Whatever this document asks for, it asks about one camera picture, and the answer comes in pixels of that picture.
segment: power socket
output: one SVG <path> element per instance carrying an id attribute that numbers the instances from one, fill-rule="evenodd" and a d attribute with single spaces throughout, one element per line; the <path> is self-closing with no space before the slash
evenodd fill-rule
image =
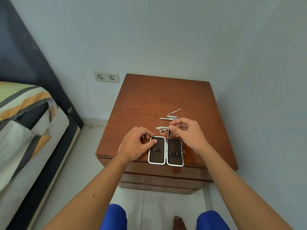
<path id="1" fill-rule="evenodd" d="M 119 74 L 102 70 L 94 70 L 95 79 L 99 82 L 119 83 Z"/>

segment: brown wooden cabinet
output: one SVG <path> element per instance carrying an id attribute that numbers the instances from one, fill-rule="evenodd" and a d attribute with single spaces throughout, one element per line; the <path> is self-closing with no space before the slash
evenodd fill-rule
<path id="1" fill-rule="evenodd" d="M 234 169 L 234 157 L 211 86 L 205 81 L 127 74 L 98 146 L 96 156 L 103 166 L 117 154 L 125 136 L 135 126 L 161 135 L 156 127 L 166 126 L 168 113 L 198 121 L 206 139 Z M 202 158 L 183 143 L 184 166 L 148 163 L 148 152 L 133 161 L 119 183 L 120 187 L 190 194 L 212 183 Z"/>

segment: person's left arm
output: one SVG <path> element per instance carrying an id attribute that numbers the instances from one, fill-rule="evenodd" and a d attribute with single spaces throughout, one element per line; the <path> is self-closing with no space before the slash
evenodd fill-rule
<path id="1" fill-rule="evenodd" d="M 140 138 L 154 134 L 144 127 L 134 127 L 125 135 L 117 155 L 45 226 L 44 230 L 99 229 L 116 187 L 133 160 L 157 142 L 142 144 Z"/>

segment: drawer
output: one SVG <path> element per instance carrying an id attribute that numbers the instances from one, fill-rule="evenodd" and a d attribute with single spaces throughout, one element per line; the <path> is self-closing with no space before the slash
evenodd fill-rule
<path id="1" fill-rule="evenodd" d="M 101 157 L 98 157 L 98 160 L 103 166 L 106 166 L 111 161 L 111 159 Z M 177 167 L 169 165 L 154 165 L 148 162 L 133 161 L 126 168 L 126 172 L 212 181 L 212 178 L 207 169 L 187 166 Z"/>
<path id="2" fill-rule="evenodd" d="M 182 189 L 182 188 L 173 188 L 173 187 L 165 187 L 157 185 L 143 185 L 143 184 L 134 184 L 127 182 L 120 182 L 118 186 L 127 189 L 141 189 L 141 190 L 150 190 L 157 192 L 177 193 L 177 194 L 191 194 L 196 191 L 195 189 Z"/>
<path id="3" fill-rule="evenodd" d="M 162 176 L 152 176 L 145 174 L 124 173 L 121 182 L 137 183 L 143 185 L 158 185 L 185 189 L 202 189 L 204 186 L 210 185 L 212 182 L 193 180 L 185 178 L 171 178 Z"/>

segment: tile grout line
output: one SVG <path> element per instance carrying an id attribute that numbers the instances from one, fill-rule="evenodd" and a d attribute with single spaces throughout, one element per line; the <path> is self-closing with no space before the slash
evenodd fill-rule
<path id="1" fill-rule="evenodd" d="M 142 229 L 142 219 L 143 219 L 143 209 L 144 209 L 144 196 L 145 196 L 145 191 L 144 191 L 144 194 L 143 194 L 143 205 L 142 205 L 141 227 L 140 227 L 140 230 Z"/>

